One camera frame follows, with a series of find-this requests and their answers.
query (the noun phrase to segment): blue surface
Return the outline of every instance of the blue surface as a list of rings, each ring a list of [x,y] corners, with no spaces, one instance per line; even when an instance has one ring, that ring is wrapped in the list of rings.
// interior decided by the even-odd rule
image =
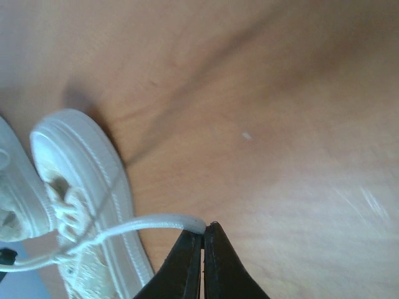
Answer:
[[[20,242],[0,242],[0,248],[10,248],[21,259],[28,258]],[[51,299],[37,271],[8,273],[0,283],[1,299]]]

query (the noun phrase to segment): wood grain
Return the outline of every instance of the wood grain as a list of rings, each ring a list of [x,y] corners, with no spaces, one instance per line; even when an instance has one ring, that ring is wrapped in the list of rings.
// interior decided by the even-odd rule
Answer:
[[[398,13],[396,0],[6,1],[1,113],[27,149],[44,115],[88,113],[137,214],[219,221],[271,298],[396,299]],[[178,234],[141,233],[155,270]],[[54,269],[42,275],[62,298]]]

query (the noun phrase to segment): sneaker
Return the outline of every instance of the sneaker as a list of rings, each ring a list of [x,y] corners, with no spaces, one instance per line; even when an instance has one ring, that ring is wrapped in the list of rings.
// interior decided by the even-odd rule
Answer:
[[[46,189],[13,130],[0,117],[0,241],[35,238],[54,229]]]
[[[131,299],[149,282],[153,270],[132,230],[205,229],[203,221],[185,216],[134,218],[122,162],[81,112],[62,110],[43,119],[31,133],[31,148],[55,210],[60,249],[9,269],[57,263],[70,299]]]

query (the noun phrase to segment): black object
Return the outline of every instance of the black object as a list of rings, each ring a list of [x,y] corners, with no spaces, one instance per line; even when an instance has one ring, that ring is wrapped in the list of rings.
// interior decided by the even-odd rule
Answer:
[[[134,299],[198,299],[204,249],[205,299],[270,299],[245,270],[221,225],[204,236],[184,230],[159,272]]]
[[[0,265],[14,265],[17,253],[11,249],[3,248],[0,249]],[[6,276],[7,272],[0,272],[0,282]]]

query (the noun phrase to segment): wooden floor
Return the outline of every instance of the wooden floor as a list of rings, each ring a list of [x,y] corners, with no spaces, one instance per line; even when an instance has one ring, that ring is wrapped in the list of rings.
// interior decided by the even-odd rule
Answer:
[[[3,1],[0,109],[27,149],[46,114],[88,113],[137,214],[219,221],[271,298],[397,299],[398,15],[397,0]],[[141,233],[155,270],[178,234]]]

